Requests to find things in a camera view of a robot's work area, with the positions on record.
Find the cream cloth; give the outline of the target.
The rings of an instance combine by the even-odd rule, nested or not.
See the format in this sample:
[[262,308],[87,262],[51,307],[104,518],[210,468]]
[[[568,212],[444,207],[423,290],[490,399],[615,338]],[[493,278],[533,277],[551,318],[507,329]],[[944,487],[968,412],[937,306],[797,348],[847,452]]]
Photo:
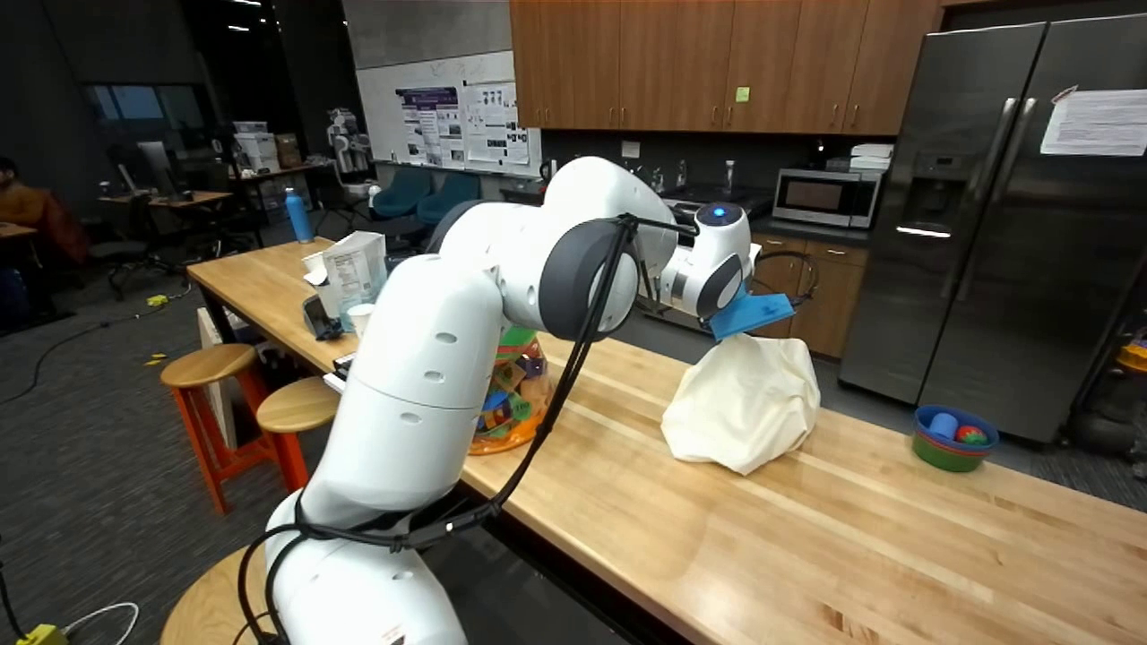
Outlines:
[[660,429],[677,460],[750,475],[798,449],[820,407],[806,343],[738,334],[684,372]]

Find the clear jar of colourful blocks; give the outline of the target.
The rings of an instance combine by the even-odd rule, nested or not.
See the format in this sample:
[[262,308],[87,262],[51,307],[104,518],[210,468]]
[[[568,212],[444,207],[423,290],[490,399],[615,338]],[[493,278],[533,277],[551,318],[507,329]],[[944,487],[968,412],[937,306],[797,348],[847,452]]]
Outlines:
[[470,442],[470,456],[487,456],[530,443],[548,412],[554,387],[537,332],[512,326],[500,339],[487,395]]

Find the row of teal chairs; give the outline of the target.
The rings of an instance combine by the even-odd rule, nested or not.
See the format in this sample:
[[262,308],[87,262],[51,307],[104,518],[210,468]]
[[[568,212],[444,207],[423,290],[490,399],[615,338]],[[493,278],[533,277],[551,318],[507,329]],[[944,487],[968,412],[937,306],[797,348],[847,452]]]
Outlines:
[[436,184],[426,168],[398,168],[391,182],[370,197],[370,212],[379,220],[413,217],[426,226],[437,225],[447,212],[463,202],[482,196],[479,177],[447,172]]

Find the poster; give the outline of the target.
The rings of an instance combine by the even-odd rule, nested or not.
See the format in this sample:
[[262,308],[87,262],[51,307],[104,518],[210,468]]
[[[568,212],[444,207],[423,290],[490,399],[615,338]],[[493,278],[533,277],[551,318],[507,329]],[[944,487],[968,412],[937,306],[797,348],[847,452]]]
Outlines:
[[446,87],[397,90],[407,162],[430,168],[465,168],[465,138],[458,91]]
[[518,119],[516,81],[481,81],[462,87],[463,150],[467,168],[496,171],[526,168],[531,135]]

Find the white carton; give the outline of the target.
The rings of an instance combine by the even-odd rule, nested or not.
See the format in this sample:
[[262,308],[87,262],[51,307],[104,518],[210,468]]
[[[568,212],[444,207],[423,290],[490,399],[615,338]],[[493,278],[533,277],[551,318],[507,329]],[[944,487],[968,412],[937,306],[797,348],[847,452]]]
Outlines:
[[349,310],[372,305],[388,278],[387,240],[373,231],[356,231],[320,252],[323,282],[317,288],[323,310],[340,318],[348,333],[356,331]]

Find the black phone holder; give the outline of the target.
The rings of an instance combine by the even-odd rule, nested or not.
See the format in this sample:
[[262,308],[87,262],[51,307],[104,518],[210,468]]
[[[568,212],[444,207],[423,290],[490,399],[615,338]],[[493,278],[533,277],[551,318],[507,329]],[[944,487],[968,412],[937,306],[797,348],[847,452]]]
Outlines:
[[340,316],[335,314],[335,317],[331,317],[327,314],[319,295],[312,295],[307,300],[304,300],[302,312],[305,327],[311,331],[317,341],[333,341],[343,335]]

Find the wooden base cabinet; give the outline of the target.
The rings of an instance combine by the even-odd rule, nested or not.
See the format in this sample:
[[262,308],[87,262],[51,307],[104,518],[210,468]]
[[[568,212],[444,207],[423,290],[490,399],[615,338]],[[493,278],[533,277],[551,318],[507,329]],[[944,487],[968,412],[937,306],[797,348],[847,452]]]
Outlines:
[[749,333],[765,339],[799,339],[812,353],[840,358],[868,251],[860,246],[829,244],[772,233],[754,233],[751,240],[762,246],[762,254],[798,252],[798,256],[759,261],[749,286],[751,294],[783,293],[787,297],[799,297],[814,282],[814,277],[816,292],[810,301],[796,306],[794,317]]

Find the microwave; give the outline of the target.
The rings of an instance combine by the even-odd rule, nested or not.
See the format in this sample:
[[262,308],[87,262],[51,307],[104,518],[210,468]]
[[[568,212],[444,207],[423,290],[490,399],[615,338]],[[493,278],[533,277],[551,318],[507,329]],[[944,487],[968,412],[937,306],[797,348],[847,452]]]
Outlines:
[[772,217],[791,223],[871,230],[884,173],[783,168],[778,172]]

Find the whiteboard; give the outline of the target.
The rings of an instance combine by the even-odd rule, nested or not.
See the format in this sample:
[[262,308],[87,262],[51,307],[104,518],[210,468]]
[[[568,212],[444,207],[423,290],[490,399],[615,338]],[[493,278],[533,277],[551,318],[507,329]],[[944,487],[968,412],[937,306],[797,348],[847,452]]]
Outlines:
[[[515,81],[513,78],[512,50],[496,50],[476,55],[452,56],[414,63],[397,63],[385,67],[357,70],[358,87],[364,100],[367,131],[374,160],[413,165],[407,162],[405,129],[401,122],[401,103],[397,90],[409,87],[446,87],[458,91],[461,107],[461,90],[467,84],[481,81]],[[461,108],[462,131],[465,117]],[[518,119],[524,125],[524,109],[518,104]],[[529,129],[530,164],[516,170],[496,171],[492,165],[465,168],[458,171],[537,178],[543,165],[541,133]]]

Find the white humanoid robot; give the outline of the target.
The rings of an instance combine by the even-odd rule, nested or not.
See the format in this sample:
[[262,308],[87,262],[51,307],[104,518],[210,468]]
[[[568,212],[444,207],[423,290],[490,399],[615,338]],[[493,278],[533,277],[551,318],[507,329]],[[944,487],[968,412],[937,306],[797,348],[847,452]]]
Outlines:
[[356,114],[346,107],[333,107],[327,112],[328,142],[331,143],[331,158],[340,174],[365,173],[370,169],[369,135],[359,127]]

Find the wooden stool with orange legs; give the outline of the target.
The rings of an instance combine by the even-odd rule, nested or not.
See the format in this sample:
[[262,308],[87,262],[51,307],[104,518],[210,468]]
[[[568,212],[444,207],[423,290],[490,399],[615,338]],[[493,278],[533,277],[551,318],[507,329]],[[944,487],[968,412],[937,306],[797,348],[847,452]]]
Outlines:
[[299,434],[331,423],[340,398],[341,394],[323,376],[305,376],[270,393],[255,409],[255,422],[270,438],[272,454],[291,494],[310,480]]
[[255,348],[226,343],[200,348],[167,364],[161,371],[161,383],[167,384],[184,419],[185,432],[195,453],[198,471],[218,514],[229,513],[224,483],[262,463],[276,461],[270,437],[256,427],[253,438],[235,448],[225,444],[224,432],[208,397],[210,384],[237,380],[247,411],[258,411],[268,391],[263,384]]

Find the blue water bottle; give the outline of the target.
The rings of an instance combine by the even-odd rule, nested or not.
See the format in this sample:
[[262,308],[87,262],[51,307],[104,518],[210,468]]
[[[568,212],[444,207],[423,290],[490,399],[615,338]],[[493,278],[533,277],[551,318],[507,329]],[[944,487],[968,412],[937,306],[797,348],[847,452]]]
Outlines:
[[288,215],[294,236],[301,244],[312,244],[315,233],[310,220],[310,212],[302,196],[292,187],[284,189],[284,212]]

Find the stack of boxes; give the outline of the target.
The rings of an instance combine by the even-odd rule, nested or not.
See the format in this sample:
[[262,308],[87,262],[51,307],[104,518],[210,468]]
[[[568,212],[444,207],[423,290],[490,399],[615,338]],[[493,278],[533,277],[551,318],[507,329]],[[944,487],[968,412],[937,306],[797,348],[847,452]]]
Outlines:
[[298,135],[271,133],[265,121],[235,121],[232,127],[242,168],[255,173],[276,173],[304,165]]

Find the green bowl with blue rim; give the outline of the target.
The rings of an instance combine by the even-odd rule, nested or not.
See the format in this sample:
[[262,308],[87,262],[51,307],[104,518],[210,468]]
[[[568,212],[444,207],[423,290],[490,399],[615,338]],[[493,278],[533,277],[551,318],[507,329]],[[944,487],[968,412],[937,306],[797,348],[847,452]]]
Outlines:
[[[933,420],[933,415],[942,411],[955,415],[960,426],[980,427],[984,433],[988,433],[990,443],[986,445],[963,445],[930,436],[928,425]],[[910,440],[910,446],[918,458],[941,471],[966,473],[978,469],[980,464],[1000,444],[1000,433],[994,428],[994,425],[982,417],[963,411],[963,409],[926,405],[914,409],[913,419],[915,430]]]

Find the stainless steel refrigerator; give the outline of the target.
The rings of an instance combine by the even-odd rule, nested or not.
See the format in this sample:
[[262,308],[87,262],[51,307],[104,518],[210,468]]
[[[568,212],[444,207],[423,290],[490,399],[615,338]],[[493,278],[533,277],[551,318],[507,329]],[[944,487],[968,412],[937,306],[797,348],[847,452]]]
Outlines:
[[1147,154],[1039,151],[1072,86],[1147,90],[1147,11],[924,36],[844,383],[1058,440],[1147,262]]

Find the black office chair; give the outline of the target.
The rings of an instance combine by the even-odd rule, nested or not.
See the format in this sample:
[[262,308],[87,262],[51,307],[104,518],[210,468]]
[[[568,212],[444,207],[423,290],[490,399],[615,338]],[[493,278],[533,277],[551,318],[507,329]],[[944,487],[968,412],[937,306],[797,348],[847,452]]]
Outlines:
[[151,216],[151,197],[133,195],[127,201],[128,233],[112,241],[89,246],[91,261],[108,269],[107,283],[116,301],[125,300],[125,285],[138,270],[148,269],[167,275],[180,275],[185,270],[177,262],[159,254],[164,236]]

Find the round wooden stool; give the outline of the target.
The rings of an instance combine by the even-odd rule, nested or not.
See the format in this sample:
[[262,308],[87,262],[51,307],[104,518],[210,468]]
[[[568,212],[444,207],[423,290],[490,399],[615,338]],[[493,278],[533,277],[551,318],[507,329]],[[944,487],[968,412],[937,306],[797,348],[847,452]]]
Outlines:
[[258,645],[237,604],[243,547],[196,580],[169,613],[159,645]]

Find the person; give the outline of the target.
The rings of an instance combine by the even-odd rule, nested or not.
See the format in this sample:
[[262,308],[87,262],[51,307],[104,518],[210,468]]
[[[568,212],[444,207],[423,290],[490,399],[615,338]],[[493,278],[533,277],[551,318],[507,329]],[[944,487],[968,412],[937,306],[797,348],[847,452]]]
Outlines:
[[0,222],[36,231],[47,261],[84,265],[89,261],[89,238],[81,222],[50,189],[21,180],[13,160],[0,156]]

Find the paper sheet on refrigerator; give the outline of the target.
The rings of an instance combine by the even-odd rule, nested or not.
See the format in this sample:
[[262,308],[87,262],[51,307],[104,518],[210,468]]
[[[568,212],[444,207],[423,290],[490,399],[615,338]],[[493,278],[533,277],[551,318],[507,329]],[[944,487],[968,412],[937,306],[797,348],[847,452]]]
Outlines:
[[1052,99],[1039,147],[1050,156],[1142,158],[1147,154],[1147,90],[1070,90]]

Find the wooden wall cabinets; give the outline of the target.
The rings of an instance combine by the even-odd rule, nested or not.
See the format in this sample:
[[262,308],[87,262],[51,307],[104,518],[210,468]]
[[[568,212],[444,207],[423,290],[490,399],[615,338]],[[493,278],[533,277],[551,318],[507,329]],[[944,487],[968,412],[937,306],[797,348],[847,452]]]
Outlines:
[[943,1],[512,0],[518,103],[540,129],[895,135]]

